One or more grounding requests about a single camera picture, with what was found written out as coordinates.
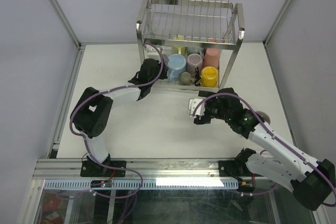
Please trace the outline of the small grey-green cup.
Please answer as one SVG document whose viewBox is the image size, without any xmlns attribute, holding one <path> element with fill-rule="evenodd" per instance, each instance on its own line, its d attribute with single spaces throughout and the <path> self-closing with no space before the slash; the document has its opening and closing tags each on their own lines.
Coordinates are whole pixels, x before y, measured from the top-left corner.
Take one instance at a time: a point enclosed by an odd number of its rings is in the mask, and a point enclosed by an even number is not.
<svg viewBox="0 0 336 224">
<path fill-rule="evenodd" d="M 183 72 L 179 77 L 179 84 L 182 86 L 192 86 L 194 84 L 194 77 L 189 72 Z"/>
</svg>

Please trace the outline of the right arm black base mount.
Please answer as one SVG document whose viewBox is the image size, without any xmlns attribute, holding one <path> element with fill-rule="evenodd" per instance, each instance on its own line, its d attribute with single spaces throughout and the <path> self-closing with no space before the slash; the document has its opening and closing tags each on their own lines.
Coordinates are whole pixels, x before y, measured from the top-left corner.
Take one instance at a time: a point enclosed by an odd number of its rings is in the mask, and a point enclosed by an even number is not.
<svg viewBox="0 0 336 224">
<path fill-rule="evenodd" d="M 242 181 L 242 177 L 252 177 L 252 172 L 247 168 L 246 162 L 248 158 L 256 151 L 243 148 L 233 159 L 218 161 L 218 171 L 220 177 L 232 177 L 238 181 Z"/>
</svg>

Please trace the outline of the tall pink cup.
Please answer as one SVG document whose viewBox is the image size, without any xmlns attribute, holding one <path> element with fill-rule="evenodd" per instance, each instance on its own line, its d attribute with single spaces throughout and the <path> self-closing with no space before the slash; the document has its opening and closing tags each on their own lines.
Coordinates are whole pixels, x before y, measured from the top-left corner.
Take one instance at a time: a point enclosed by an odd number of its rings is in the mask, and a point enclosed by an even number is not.
<svg viewBox="0 0 336 224">
<path fill-rule="evenodd" d="M 207 48 L 205 51 L 205 57 L 203 60 L 203 68 L 213 67 L 218 69 L 220 61 L 220 52 L 215 48 Z"/>
</svg>

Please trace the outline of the light blue ribbed mug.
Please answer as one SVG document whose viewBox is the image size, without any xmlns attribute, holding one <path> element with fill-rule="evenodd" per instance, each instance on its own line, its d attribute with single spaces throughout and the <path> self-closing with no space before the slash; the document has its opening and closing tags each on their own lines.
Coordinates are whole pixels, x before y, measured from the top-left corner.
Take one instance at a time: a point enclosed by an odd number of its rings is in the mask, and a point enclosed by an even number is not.
<svg viewBox="0 0 336 224">
<path fill-rule="evenodd" d="M 178 79 L 186 70 L 186 58 L 180 54 L 172 54 L 167 62 L 167 77 L 169 81 Z"/>
</svg>

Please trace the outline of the pale yellow-green mug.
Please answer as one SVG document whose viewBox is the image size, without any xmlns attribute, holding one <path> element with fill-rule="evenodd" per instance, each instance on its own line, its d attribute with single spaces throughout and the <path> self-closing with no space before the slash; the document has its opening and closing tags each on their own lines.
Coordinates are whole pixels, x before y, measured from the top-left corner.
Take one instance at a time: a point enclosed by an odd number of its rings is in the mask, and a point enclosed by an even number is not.
<svg viewBox="0 0 336 224">
<path fill-rule="evenodd" d="M 176 36 L 173 37 L 173 39 L 184 40 L 184 36 L 176 35 Z M 186 55 L 186 47 L 172 46 L 171 47 L 171 54 L 180 54 L 182 56 L 185 56 Z"/>
</svg>

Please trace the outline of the lilac mug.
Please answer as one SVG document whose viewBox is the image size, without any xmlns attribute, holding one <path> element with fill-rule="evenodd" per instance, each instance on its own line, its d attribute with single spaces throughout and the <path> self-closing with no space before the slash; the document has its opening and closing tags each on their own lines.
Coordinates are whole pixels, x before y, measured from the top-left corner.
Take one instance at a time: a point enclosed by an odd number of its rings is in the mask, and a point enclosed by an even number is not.
<svg viewBox="0 0 336 224">
<path fill-rule="evenodd" d="M 186 71 L 191 74 L 191 76 L 196 75 L 196 70 L 200 73 L 202 71 L 203 58 L 199 54 L 190 54 L 186 59 Z"/>
<path fill-rule="evenodd" d="M 256 111 L 256 113 L 258 115 L 260 115 L 268 124 L 271 123 L 270 117 L 267 113 L 263 112 L 263 111 Z"/>
</svg>

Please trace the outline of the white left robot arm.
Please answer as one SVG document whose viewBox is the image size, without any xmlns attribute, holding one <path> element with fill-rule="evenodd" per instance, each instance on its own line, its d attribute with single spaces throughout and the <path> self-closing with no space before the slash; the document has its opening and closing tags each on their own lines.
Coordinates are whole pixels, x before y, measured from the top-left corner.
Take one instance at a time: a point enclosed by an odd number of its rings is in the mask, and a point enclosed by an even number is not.
<svg viewBox="0 0 336 224">
<path fill-rule="evenodd" d="M 87 172 L 106 175 L 111 157 L 100 135 L 105 130 L 112 109 L 129 102 L 140 101 L 150 92 L 156 80 L 167 78 L 163 60 L 146 59 L 135 76 L 127 84 L 110 90 L 100 91 L 88 87 L 70 115 L 70 131 L 81 136 L 87 149 Z"/>
</svg>

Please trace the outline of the yellow enamel mug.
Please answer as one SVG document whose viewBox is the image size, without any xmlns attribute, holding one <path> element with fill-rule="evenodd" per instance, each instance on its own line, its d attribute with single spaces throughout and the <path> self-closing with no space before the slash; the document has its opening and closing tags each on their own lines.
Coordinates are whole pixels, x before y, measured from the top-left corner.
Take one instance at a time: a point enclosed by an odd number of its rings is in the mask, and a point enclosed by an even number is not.
<svg viewBox="0 0 336 224">
<path fill-rule="evenodd" d="M 214 67 L 208 66 L 202 70 L 196 68 L 194 85 L 196 87 L 215 88 L 218 83 L 218 76 L 218 70 Z"/>
</svg>

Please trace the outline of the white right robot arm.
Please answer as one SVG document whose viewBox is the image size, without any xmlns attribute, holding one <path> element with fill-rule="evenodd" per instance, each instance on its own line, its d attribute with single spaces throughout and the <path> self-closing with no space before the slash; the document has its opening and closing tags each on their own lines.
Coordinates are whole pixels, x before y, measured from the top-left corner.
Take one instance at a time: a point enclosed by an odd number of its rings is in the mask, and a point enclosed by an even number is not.
<svg viewBox="0 0 336 224">
<path fill-rule="evenodd" d="M 262 147 L 273 159 L 245 148 L 235 158 L 235 171 L 266 177 L 289 190 L 305 208 L 316 211 L 320 206 L 335 207 L 325 200 L 335 194 L 335 165 L 300 150 L 285 140 L 251 105 L 232 88 L 200 94 L 188 102 L 194 124 L 223 120 L 233 132 Z"/>
</svg>

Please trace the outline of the blue-grey speckled jug mug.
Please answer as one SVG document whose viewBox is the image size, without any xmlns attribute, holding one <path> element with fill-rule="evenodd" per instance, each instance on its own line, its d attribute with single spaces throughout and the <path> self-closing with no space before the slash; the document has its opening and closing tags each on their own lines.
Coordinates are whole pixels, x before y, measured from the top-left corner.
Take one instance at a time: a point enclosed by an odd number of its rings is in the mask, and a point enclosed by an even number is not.
<svg viewBox="0 0 336 224">
<path fill-rule="evenodd" d="M 162 57 L 163 57 L 164 62 L 168 63 L 168 61 L 169 61 L 168 55 L 167 54 L 162 54 Z"/>
</svg>

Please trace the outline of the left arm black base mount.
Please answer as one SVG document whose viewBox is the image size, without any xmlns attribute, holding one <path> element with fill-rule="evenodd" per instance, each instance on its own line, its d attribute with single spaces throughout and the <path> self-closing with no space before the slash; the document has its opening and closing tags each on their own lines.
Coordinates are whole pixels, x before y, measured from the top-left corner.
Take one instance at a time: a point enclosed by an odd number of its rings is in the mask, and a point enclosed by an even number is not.
<svg viewBox="0 0 336 224">
<path fill-rule="evenodd" d="M 126 161 L 116 161 L 110 158 L 106 158 L 103 162 L 104 165 L 117 167 L 117 168 L 126 168 L 127 162 Z M 82 157 L 81 159 L 81 170 L 80 170 L 81 177 L 112 177 L 112 178 L 119 178 L 125 177 L 124 170 L 115 170 L 109 169 L 104 166 L 101 166 L 95 163 L 88 154 Z"/>
</svg>

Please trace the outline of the dark speckled grey mug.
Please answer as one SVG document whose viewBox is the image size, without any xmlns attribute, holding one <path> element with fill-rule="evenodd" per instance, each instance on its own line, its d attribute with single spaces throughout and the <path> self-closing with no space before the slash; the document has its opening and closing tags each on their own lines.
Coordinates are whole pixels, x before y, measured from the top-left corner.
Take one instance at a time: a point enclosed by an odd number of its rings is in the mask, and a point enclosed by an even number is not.
<svg viewBox="0 0 336 224">
<path fill-rule="evenodd" d="M 203 56 L 204 49 L 203 48 L 199 48 L 199 47 L 186 47 L 186 54 L 189 56 L 191 54 L 198 54 L 200 56 Z"/>
</svg>

